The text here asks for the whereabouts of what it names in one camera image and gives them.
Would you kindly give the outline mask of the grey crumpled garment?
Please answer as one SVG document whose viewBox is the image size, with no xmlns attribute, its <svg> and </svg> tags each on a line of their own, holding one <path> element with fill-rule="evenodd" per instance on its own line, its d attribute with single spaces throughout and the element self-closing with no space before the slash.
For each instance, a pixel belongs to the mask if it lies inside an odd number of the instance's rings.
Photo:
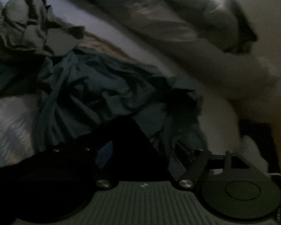
<svg viewBox="0 0 281 225">
<path fill-rule="evenodd" d="M 1 58 L 23 52 L 64 56 L 79 45 L 84 30 L 56 17 L 46 0 L 0 1 Z"/>
</svg>

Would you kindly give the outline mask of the light blue bed sheet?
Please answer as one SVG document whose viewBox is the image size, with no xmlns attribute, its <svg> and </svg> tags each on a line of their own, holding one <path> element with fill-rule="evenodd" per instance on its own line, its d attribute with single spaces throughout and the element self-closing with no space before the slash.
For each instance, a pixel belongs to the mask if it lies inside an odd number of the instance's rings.
<svg viewBox="0 0 281 225">
<path fill-rule="evenodd" d="M 65 17 L 57 16 L 55 8 L 47 0 L 46 2 L 52 7 L 56 17 L 72 26 L 82 26 L 70 23 Z M 119 24 L 123 28 L 131 30 L 121 22 Z M 238 108 L 242 108 L 245 102 L 263 95 L 267 88 L 276 82 L 276 78 L 270 72 L 269 65 L 265 60 L 256 58 L 250 53 L 224 52 L 205 40 L 192 42 L 189 46 L 179 43 L 169 45 L 167 43 L 158 43 L 131 30 L 135 33 L 137 39 L 140 39 L 153 49 L 155 59 L 146 60 L 142 57 L 136 58 L 131 53 L 131 50 L 124 50 L 110 41 L 89 32 L 85 27 L 84 29 L 83 39 L 72 50 L 83 47 L 130 64 L 155 66 L 166 77 L 185 77 L 187 86 L 196 93 L 196 88 L 191 87 L 191 83 L 193 80 L 198 80 L 226 99 L 236 102 Z M 30 56 L 64 57 L 23 52 L 13 54 L 8 58 L 0 57 L 0 60 L 10 59 L 16 62 L 20 57 L 27 58 Z M 22 164 L 30 166 L 32 161 L 43 162 L 51 155 L 50 151 L 53 148 L 29 154 L 23 147 L 23 144 L 28 140 L 31 127 L 20 128 L 21 118 L 32 110 L 38 109 L 37 99 L 38 96 L 35 94 L 23 95 L 19 99 L 15 97 L 0 99 L 0 169 L 14 168 Z M 137 129 L 133 128 L 129 131 L 128 136 L 124 137 L 120 132 L 114 130 L 111 132 L 111 141 L 108 142 L 108 145 L 112 145 L 113 149 L 123 146 L 122 156 L 130 157 L 137 163 L 147 164 L 149 159 L 152 158 L 168 168 L 168 165 L 156 150 L 148 152 L 147 150 L 141 150 L 139 147 L 129 145 L 129 138 L 136 137 L 137 132 Z M 85 143 L 75 141 L 74 147 L 76 146 L 91 147 L 91 139 L 86 138 Z"/>
</svg>

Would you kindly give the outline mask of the dark blue crumpled garment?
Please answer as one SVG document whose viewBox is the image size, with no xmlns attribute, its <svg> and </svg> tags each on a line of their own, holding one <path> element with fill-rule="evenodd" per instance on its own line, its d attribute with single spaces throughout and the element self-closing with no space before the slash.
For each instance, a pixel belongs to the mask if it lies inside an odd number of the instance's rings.
<svg viewBox="0 0 281 225">
<path fill-rule="evenodd" d="M 166 77 L 155 66 L 83 47 L 64 57 L 0 60 L 0 99 L 23 95 L 38 96 L 38 109 L 19 125 L 31 127 L 23 144 L 30 155 L 90 138 L 106 165 L 114 151 L 111 132 L 127 137 L 136 128 L 129 145 L 156 150 L 177 178 L 190 169 L 194 153 L 208 147 L 198 122 L 200 96 L 185 77 Z M 145 139 L 137 143 L 139 137 Z"/>
</svg>

